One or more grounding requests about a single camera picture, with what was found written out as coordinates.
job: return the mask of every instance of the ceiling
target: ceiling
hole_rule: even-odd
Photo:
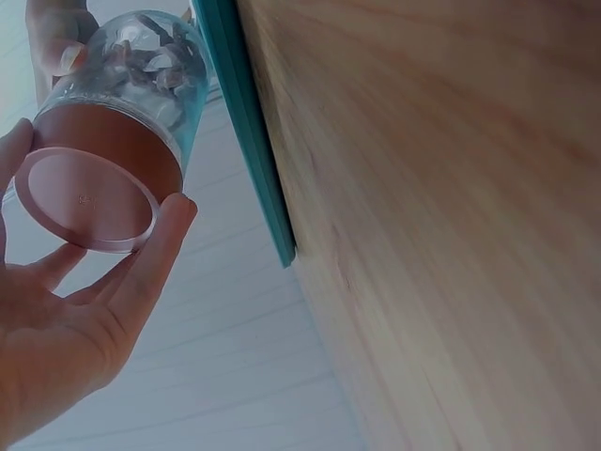
[[[24,4],[0,0],[1,133],[37,109]],[[180,14],[187,2],[88,5],[103,23],[137,8]],[[14,449],[363,450],[295,274],[280,266],[221,98],[203,114],[185,192],[200,216],[124,371]],[[18,200],[4,214],[13,262],[59,244]],[[115,263],[115,256],[89,255],[59,292],[89,284]]]

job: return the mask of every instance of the plastic jar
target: plastic jar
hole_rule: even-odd
[[[15,187],[55,235],[131,252],[182,189],[212,69],[199,31],[159,11],[113,19],[87,51],[40,108]]]

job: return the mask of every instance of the teal trim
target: teal trim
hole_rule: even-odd
[[[296,243],[236,1],[193,0],[192,3],[271,236],[282,264],[288,267],[294,260]]]

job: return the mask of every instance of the pink lid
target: pink lid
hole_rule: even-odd
[[[15,178],[25,209],[43,227],[86,249],[128,253],[152,231],[159,203],[119,165],[74,148],[31,152]]]

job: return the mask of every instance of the wood grain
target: wood grain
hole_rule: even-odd
[[[239,9],[372,449],[601,449],[601,6]]]

